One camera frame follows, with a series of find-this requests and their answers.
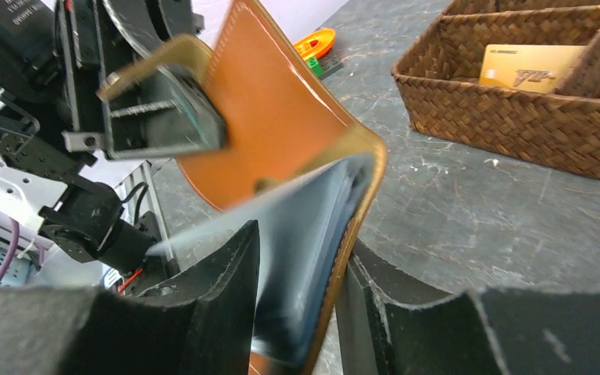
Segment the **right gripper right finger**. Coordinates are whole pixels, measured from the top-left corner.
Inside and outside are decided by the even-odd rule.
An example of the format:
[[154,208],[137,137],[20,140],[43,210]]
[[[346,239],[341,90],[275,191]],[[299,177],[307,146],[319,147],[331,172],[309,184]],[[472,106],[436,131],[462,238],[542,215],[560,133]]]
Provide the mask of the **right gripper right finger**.
[[600,291],[451,294],[357,242],[336,314],[346,374],[600,374]]

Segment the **brown leather card holder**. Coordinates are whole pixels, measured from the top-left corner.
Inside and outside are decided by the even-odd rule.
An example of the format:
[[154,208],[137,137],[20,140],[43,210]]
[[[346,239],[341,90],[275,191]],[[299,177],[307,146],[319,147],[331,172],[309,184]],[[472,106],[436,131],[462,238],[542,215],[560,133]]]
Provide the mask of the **brown leather card holder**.
[[167,67],[198,78],[229,139],[223,150],[180,158],[187,181],[220,214],[166,245],[234,234],[146,295],[161,302],[216,278],[191,302],[186,374],[310,374],[386,146],[324,87],[258,1],[231,3],[213,47],[173,37],[111,73],[98,96],[117,98]]

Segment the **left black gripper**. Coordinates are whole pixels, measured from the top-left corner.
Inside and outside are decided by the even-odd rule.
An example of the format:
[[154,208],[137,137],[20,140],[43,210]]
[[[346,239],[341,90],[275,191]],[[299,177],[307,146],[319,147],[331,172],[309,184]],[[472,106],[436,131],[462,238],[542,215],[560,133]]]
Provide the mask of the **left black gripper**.
[[220,149],[189,1],[0,1],[0,152],[90,165]]

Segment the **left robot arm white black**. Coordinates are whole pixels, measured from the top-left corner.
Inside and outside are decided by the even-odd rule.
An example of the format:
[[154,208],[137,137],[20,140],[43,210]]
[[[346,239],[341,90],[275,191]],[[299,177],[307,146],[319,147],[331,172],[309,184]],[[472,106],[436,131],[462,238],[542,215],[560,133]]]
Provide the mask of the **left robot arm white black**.
[[200,86],[210,50],[189,1],[0,1],[0,211],[70,257],[124,273],[150,227],[81,176],[107,159],[221,149],[226,124]]

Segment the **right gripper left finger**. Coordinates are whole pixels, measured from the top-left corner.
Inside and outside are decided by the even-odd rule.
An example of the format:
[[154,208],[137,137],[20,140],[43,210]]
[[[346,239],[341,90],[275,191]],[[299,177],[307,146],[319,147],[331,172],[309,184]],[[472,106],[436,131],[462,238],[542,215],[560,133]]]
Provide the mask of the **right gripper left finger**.
[[259,226],[138,297],[0,287],[0,374],[245,374]]

